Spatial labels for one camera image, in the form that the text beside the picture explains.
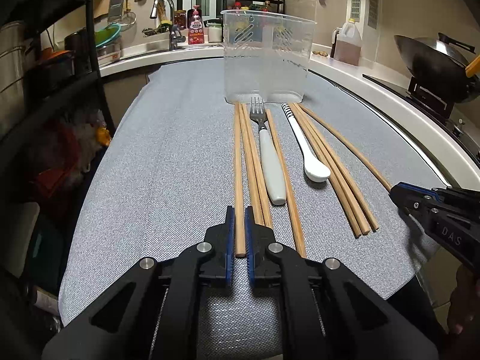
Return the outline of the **person's right hand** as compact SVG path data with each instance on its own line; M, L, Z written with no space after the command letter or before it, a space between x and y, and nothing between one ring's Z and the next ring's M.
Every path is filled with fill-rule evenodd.
M448 330L462 334L479 315L479 278L460 265L456 272L456 287L450 296Z

